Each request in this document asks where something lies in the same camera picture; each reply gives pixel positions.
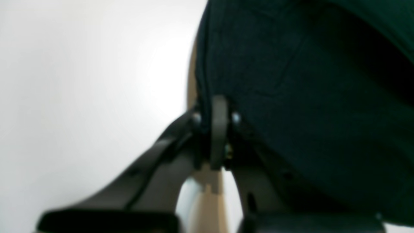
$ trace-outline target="dark green fabric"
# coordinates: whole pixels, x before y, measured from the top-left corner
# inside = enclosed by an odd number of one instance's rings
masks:
[[[228,96],[320,190],[414,226],[414,23],[385,23],[412,6],[370,1],[210,0],[197,41],[202,113]]]

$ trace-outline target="fabric seat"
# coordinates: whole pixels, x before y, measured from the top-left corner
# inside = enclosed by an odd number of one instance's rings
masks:
[[[408,0],[209,0],[197,38],[203,117],[226,95],[321,191],[414,226],[413,10]]]

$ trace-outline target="white background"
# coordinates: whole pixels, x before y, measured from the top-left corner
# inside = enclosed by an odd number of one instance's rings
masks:
[[[100,190],[185,111],[205,3],[0,0],[0,233]]]

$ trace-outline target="beige plastic part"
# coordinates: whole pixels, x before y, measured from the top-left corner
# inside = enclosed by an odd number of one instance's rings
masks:
[[[195,57],[196,46],[193,45],[188,72],[187,107],[191,108],[196,100]],[[223,194],[223,172],[211,171],[209,165],[203,165],[201,171],[195,172],[190,179],[196,181],[200,192],[195,195],[191,208],[185,218],[186,233],[228,233],[226,210]]]

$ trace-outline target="metal bolt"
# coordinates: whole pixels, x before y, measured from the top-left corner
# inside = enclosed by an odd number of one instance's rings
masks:
[[[233,124],[238,125],[241,122],[241,116],[238,112],[233,112],[231,114],[231,119]]]
[[[195,125],[201,124],[201,114],[199,112],[193,113],[193,122]]]

